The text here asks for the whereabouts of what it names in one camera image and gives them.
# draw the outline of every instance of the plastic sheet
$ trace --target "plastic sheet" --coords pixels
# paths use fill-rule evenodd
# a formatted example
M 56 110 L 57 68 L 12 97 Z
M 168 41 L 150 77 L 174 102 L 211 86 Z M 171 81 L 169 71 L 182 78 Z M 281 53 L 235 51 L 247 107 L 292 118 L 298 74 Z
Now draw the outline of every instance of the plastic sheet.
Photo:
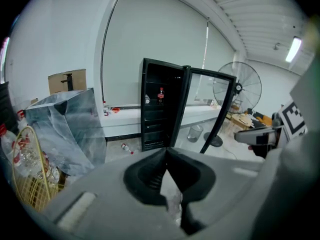
M 93 89 L 55 93 L 25 113 L 42 150 L 64 173 L 81 176 L 104 164 L 107 145 Z

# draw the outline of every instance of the soda bottle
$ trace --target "soda bottle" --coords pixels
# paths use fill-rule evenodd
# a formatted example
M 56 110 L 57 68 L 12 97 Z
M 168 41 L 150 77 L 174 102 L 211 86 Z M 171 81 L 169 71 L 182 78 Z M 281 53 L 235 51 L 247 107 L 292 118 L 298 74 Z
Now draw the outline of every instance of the soda bottle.
M 160 87 L 160 92 L 158 93 L 156 103 L 158 105 L 163 105 L 164 104 L 164 97 L 165 97 L 164 89 L 162 87 Z

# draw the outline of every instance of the wooden table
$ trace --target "wooden table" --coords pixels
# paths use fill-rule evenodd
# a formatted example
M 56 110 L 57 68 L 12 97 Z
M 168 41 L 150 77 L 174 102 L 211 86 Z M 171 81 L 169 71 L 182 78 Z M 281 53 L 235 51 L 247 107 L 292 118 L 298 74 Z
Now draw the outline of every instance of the wooden table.
M 248 130 L 252 125 L 252 120 L 245 114 L 233 114 L 231 117 L 231 122 L 244 130 Z

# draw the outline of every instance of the plastic bottle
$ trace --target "plastic bottle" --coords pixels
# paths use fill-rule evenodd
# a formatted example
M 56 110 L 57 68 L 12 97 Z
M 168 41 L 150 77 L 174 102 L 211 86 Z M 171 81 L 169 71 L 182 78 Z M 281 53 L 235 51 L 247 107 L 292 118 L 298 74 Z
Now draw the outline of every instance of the plastic bottle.
M 145 95 L 145 104 L 149 104 L 150 103 L 150 98 L 148 95 Z
M 25 113 L 23 110 L 19 110 L 17 112 L 17 115 L 18 115 L 18 119 L 19 119 L 18 128 L 19 128 L 19 131 L 22 131 L 22 129 L 28 125 L 28 122 L 27 122 L 27 119 L 25 117 Z
M 44 170 L 46 171 L 47 180 L 50 183 L 58 183 L 59 182 L 59 178 L 60 178 L 60 174 L 59 174 L 59 171 L 58 171 L 57 167 L 55 167 L 53 164 L 51 164 L 49 162 L 48 156 L 44 151 L 42 151 L 42 155 L 43 155 L 44 162 L 45 162 L 45 165 L 46 165 L 44 167 Z
M 109 116 L 109 108 L 107 107 L 106 101 L 103 101 L 103 114 Z
M 129 147 L 128 147 L 126 144 L 124 144 L 124 143 L 121 145 L 121 148 L 123 148 L 125 151 L 129 151 L 131 155 L 134 154 L 134 152 L 131 151 L 131 150 L 129 149 Z
M 27 171 L 25 169 L 25 166 L 23 165 L 21 159 L 20 159 L 20 146 L 17 144 L 17 150 L 16 155 L 14 157 L 14 146 L 17 139 L 17 136 L 7 130 L 5 124 L 0 125 L 0 138 L 1 138 L 1 147 L 2 150 L 6 156 L 6 158 L 9 160 L 9 162 L 14 164 L 15 168 L 18 170 L 18 172 L 22 176 L 27 176 Z

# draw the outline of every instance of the floor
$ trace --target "floor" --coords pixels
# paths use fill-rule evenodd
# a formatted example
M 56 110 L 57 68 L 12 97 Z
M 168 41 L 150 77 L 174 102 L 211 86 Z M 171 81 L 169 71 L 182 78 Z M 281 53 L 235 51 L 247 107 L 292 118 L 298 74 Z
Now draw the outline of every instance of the floor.
M 211 132 L 215 123 L 216 121 L 212 120 L 199 124 L 203 127 L 203 132 L 201 133 L 201 136 L 197 142 L 194 143 L 187 139 L 190 127 L 181 128 L 178 133 L 175 147 L 199 153 L 206 142 L 204 139 L 204 134 Z M 233 134 L 241 130 L 242 129 L 240 127 L 234 125 L 228 119 L 225 119 L 218 133 L 223 140 L 223 145 L 221 147 L 214 147 L 210 145 L 206 150 L 205 155 L 244 161 L 263 161 L 263 158 L 256 156 L 253 151 L 248 150 L 247 144 L 238 143 L 234 139 Z M 121 145 L 123 143 L 126 144 L 130 151 L 133 151 L 134 154 L 141 152 L 140 138 L 109 141 L 106 148 L 106 163 L 131 156 L 129 151 L 122 149 Z

